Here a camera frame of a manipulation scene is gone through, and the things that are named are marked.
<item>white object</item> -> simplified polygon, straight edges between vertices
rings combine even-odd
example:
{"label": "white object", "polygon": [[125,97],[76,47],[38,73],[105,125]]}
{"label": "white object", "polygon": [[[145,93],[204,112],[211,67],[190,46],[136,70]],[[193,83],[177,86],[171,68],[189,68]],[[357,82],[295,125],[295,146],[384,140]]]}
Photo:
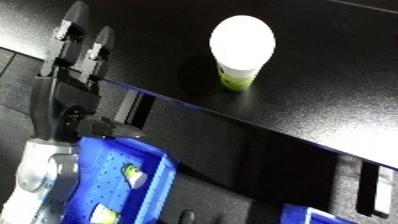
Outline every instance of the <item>white object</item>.
{"label": "white object", "polygon": [[90,218],[90,223],[115,224],[119,220],[119,215],[103,204],[98,204]]}
{"label": "white object", "polygon": [[380,166],[374,212],[383,218],[390,215],[393,184],[394,170]]}
{"label": "white object", "polygon": [[238,15],[222,21],[214,29],[210,48],[226,74],[246,78],[257,75],[271,58],[275,38],[263,21]]}

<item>green label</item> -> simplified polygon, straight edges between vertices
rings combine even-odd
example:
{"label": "green label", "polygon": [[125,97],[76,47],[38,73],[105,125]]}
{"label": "green label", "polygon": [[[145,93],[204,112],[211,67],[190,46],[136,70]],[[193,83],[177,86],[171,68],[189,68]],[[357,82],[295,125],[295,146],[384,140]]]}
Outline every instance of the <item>green label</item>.
{"label": "green label", "polygon": [[245,78],[236,78],[226,74],[220,66],[218,67],[218,74],[220,75],[222,84],[233,91],[244,90],[245,88],[249,87],[254,78],[256,78],[255,75]]}
{"label": "green label", "polygon": [[141,174],[140,168],[134,166],[133,164],[127,164],[123,169],[123,174],[127,179],[132,179],[137,175]]}

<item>cup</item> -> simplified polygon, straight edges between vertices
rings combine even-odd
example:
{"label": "cup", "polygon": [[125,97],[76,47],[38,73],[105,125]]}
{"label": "cup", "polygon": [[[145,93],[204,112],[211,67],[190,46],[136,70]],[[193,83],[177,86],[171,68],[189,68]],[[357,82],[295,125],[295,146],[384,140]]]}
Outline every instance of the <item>cup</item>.
{"label": "cup", "polygon": [[132,189],[142,187],[148,179],[148,174],[133,164],[127,164],[123,167],[123,175],[127,179]]}
{"label": "cup", "polygon": [[90,223],[101,223],[101,224],[116,224],[119,221],[120,215],[105,207],[103,204],[98,204],[91,215]]}
{"label": "cup", "polygon": [[212,32],[210,49],[221,83],[232,91],[249,87],[275,49],[272,30],[252,16],[238,15],[222,21]]}

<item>black surface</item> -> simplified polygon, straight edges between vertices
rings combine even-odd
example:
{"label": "black surface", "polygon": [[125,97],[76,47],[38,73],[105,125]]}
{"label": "black surface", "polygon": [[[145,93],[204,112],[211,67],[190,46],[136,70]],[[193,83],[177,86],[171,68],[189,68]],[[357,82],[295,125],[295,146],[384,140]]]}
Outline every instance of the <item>black surface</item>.
{"label": "black surface", "polygon": [[208,224],[278,224],[281,215],[280,208],[179,174],[159,223],[178,223],[186,209],[195,213],[195,223]]}
{"label": "black surface", "polygon": [[[374,1],[395,9],[384,2]],[[2,0],[1,46],[43,58],[52,28],[72,3]],[[110,79],[398,166],[391,150],[372,153],[398,144],[397,14],[322,0],[86,3],[90,33],[115,29]],[[213,28],[236,14],[266,21],[277,39],[273,58],[240,94],[220,87],[208,47]],[[93,40],[88,36],[86,48]],[[201,75],[207,78],[197,80]]]}

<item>small container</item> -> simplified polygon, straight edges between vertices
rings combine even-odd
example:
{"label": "small container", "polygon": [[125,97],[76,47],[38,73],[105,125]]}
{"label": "small container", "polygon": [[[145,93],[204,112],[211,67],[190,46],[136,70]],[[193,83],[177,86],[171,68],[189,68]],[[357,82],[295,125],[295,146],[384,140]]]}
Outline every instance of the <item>small container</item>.
{"label": "small container", "polygon": [[260,19],[238,15],[222,21],[210,37],[221,83],[232,91],[249,87],[271,58],[275,38]]}

